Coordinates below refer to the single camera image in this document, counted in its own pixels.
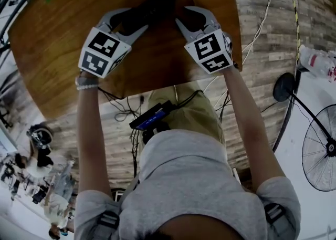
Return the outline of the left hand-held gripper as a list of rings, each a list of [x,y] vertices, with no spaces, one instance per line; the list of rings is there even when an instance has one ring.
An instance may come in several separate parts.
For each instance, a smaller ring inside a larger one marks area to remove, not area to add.
[[[99,78],[105,78],[130,52],[131,45],[148,29],[139,28],[130,35],[113,32],[122,23],[131,8],[107,12],[93,27],[82,47],[78,67]]]

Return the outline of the person's grey t-shirt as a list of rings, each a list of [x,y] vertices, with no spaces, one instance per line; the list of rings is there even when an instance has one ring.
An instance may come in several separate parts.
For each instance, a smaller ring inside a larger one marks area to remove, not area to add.
[[[140,159],[139,185],[121,204],[120,240],[153,233],[181,215],[215,218],[244,240],[268,240],[264,206],[281,205],[300,233],[300,203],[284,176],[247,192],[233,177],[224,147],[214,138],[187,130],[155,135]]]

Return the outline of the black waist pouch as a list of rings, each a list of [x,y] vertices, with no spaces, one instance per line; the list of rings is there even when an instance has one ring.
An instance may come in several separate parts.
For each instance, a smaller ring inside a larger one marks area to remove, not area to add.
[[[152,127],[149,127],[148,129],[142,132],[143,144],[147,144],[148,141],[156,134],[163,132],[163,131],[167,131],[167,130],[170,130],[170,127],[165,122],[158,122]]]

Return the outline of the person's right forearm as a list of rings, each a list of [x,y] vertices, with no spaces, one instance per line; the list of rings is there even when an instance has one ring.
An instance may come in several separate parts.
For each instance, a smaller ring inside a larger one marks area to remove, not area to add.
[[[247,153],[253,189],[256,191],[265,181],[285,174],[270,148],[260,110],[238,69],[226,68],[223,76]]]

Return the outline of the white plastic bottle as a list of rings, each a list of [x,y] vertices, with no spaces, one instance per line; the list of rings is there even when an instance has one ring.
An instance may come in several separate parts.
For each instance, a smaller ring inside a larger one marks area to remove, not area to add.
[[[315,77],[336,82],[336,51],[323,51],[301,45],[299,48],[300,64]]]

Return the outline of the black device with blue screen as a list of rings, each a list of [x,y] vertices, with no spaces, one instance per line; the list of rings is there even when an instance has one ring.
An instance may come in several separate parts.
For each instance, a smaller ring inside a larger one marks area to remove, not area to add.
[[[158,122],[168,116],[174,109],[176,109],[176,105],[173,105],[170,101],[166,101],[165,103],[157,103],[148,111],[141,114],[131,123],[129,123],[129,126],[134,130],[145,131],[154,127]]]

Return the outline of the person's khaki trousers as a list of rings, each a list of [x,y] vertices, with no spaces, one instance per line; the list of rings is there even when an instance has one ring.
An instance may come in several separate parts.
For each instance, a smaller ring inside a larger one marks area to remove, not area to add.
[[[163,119],[170,129],[184,129],[202,133],[224,144],[224,132],[209,99],[196,81],[153,90],[149,96],[148,108],[170,101],[178,105],[190,98],[189,102],[175,109]]]

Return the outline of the person's left forearm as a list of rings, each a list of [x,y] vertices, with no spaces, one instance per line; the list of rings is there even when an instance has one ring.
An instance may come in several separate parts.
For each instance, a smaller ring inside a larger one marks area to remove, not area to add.
[[[81,87],[78,91],[76,135],[79,191],[95,190],[110,196],[97,86]]]

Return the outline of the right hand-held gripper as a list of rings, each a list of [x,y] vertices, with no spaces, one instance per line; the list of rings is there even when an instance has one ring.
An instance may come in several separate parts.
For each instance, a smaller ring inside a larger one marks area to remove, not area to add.
[[[205,18],[204,29],[190,31],[178,18],[175,22],[187,41],[185,50],[192,59],[208,74],[221,71],[234,64],[232,41],[214,14],[198,6],[185,6],[185,9],[202,14]]]

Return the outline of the black oblong case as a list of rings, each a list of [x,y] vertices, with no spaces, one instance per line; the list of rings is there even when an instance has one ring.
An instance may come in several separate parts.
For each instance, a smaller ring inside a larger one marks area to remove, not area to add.
[[[122,30],[130,35],[140,28],[151,25],[175,10],[176,0],[145,0],[131,8],[122,18]]]

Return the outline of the black pedestal fan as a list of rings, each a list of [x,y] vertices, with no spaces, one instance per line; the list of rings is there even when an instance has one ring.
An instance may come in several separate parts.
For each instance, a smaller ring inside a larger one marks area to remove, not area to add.
[[[297,106],[305,117],[311,118],[302,145],[301,161],[305,177],[318,191],[336,190],[336,104],[329,105],[317,114],[295,95],[295,77],[291,73],[281,75],[273,90],[277,102],[289,102]]]

